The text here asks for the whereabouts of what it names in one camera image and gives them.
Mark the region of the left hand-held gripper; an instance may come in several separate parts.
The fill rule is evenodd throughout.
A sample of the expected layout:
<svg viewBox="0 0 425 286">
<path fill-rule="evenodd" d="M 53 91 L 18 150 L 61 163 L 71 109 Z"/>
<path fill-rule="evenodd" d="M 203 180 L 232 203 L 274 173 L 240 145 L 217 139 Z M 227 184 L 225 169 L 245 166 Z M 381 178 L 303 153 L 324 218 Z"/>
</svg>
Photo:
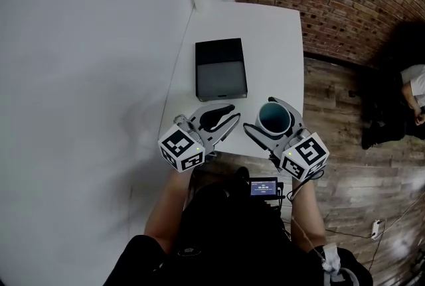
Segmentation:
<svg viewBox="0 0 425 286">
<path fill-rule="evenodd" d="M 224 141 L 240 121 L 236 113 L 220 122 L 221 118 L 235 110 L 233 104 L 211 104 L 200 107 L 191 116 L 177 116 L 171 128 L 158 140 L 161 156 L 178 172 L 183 173 L 215 156 L 214 147 Z M 199 131 L 211 131 L 207 140 L 203 140 Z"/>
</svg>

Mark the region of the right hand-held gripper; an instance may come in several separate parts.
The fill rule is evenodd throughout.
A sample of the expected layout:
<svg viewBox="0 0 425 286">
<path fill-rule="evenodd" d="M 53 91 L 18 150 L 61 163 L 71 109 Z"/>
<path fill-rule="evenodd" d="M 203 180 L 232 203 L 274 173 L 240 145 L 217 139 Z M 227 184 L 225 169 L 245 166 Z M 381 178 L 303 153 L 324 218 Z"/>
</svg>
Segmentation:
<svg viewBox="0 0 425 286">
<path fill-rule="evenodd" d="M 283 135 L 270 135 L 256 125 L 243 123 L 245 134 L 263 150 L 273 150 L 279 170 L 290 174 L 299 182 L 312 178 L 326 164 L 329 157 L 327 147 L 316 132 L 311 133 L 303 126 L 302 116 L 297 109 L 272 96 L 268 101 L 284 106 L 290 114 L 290 129 L 300 130 L 282 140 Z"/>
</svg>

